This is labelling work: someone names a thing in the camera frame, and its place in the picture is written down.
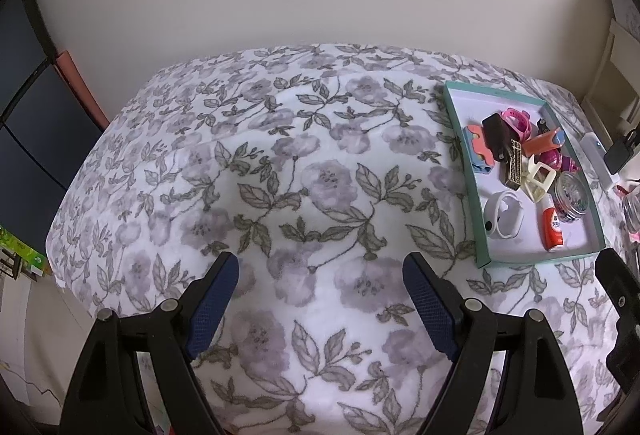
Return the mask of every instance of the pink object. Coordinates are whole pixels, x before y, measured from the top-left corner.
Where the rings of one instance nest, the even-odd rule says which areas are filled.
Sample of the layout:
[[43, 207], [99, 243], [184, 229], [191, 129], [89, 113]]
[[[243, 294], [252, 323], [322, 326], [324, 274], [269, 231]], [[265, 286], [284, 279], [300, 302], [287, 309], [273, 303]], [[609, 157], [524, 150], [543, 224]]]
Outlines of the pink object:
[[575, 173], [577, 171], [580, 171], [580, 166], [578, 166], [578, 164], [576, 164], [571, 157], [562, 155], [562, 165], [560, 166], [560, 171], [571, 171], [571, 173]]
[[518, 111], [515, 108], [507, 108], [500, 117], [518, 134], [518, 141], [523, 142], [531, 137], [531, 117], [526, 111]]
[[546, 164], [550, 168], [553, 168], [556, 171], [560, 171], [562, 166], [562, 154], [560, 150], [549, 150], [540, 154], [540, 162]]

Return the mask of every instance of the teal tray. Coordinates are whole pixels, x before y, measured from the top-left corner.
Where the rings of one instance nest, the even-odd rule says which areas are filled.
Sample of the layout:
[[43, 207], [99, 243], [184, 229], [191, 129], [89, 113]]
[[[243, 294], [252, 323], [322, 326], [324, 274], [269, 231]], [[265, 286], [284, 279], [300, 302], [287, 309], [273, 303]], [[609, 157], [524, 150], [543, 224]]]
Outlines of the teal tray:
[[[547, 121], [549, 128], [562, 128], [562, 125], [546, 101], [537, 97], [514, 94], [513, 92], [497, 90], [487, 86], [449, 81], [444, 88], [444, 100], [454, 131], [459, 137], [462, 146], [471, 221], [476, 238], [476, 265], [478, 267], [485, 267], [491, 263], [507, 265], [557, 263], [596, 255], [605, 248], [606, 242], [602, 224], [600, 223], [600, 217], [598, 216], [591, 191], [588, 191], [589, 209], [585, 217], [573, 224], [561, 224], [562, 233], [568, 245], [560, 251], [548, 253], [542, 246], [539, 230], [540, 218], [536, 205], [529, 200], [529, 197], [522, 190], [518, 190], [518, 195], [522, 196], [525, 218], [518, 236], [513, 240], [487, 238], [482, 218], [483, 201], [486, 201], [486, 196], [481, 198], [481, 193], [482, 195], [488, 195], [495, 191], [505, 190], [507, 187], [497, 182], [499, 165], [496, 165], [489, 175], [475, 174], [473, 172], [470, 152], [463, 139], [463, 127], [468, 124], [481, 124], [482, 119], [496, 111], [506, 110], [508, 107], [529, 111], [533, 123], [537, 122], [539, 116], [542, 116]], [[578, 157], [568, 136], [564, 146], [562, 146], [562, 153], [571, 156], [579, 165]], [[583, 171], [580, 170], [577, 175], [588, 188], [589, 183]]]

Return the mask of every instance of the wooden furniture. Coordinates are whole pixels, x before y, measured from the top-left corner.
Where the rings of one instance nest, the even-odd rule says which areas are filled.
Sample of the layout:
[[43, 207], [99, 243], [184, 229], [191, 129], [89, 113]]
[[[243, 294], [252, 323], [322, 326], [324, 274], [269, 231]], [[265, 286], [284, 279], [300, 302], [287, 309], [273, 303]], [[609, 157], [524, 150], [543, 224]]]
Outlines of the wooden furniture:
[[[606, 116], [606, 105], [599, 102], [607, 97], [616, 97], [612, 87], [603, 86], [600, 82], [607, 63], [622, 74], [632, 89], [635, 101], [619, 114]], [[611, 20], [609, 36], [602, 53], [602, 59], [589, 92], [584, 96], [581, 107], [591, 123], [596, 135], [606, 148], [616, 139], [616, 134], [626, 134], [640, 124], [640, 43], [623, 29], [615, 20]], [[616, 129], [610, 123], [616, 122]]]

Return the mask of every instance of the bed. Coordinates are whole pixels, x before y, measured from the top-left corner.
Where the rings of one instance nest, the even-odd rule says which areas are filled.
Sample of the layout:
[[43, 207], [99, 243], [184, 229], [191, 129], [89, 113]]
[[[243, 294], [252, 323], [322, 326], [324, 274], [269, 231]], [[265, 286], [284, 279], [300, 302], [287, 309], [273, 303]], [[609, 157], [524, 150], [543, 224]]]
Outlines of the bed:
[[[612, 401], [617, 314], [594, 259], [477, 269], [445, 81], [547, 100], [590, 180], [608, 245], [622, 210], [579, 146], [569, 92], [478, 60], [357, 44], [282, 46], [158, 72], [82, 165], [49, 236], [53, 271], [92, 314], [178, 297], [222, 251], [241, 274], [194, 370], [231, 433], [412, 435], [445, 379], [402, 284], [420, 251], [464, 297], [542, 310], [584, 421]], [[496, 357], [470, 433], [484, 433]]]

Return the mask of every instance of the black padlock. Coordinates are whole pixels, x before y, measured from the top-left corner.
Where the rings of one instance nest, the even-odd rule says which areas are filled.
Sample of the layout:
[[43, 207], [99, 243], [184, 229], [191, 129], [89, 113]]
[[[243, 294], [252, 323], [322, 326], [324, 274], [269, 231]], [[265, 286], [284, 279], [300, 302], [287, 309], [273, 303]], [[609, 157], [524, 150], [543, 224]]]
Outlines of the black padlock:
[[609, 173], [612, 175], [618, 173], [629, 162], [634, 155], [636, 145], [638, 145], [638, 139], [640, 139], [638, 132], [632, 130], [626, 136], [617, 139], [613, 146], [607, 150], [604, 154], [604, 163]]

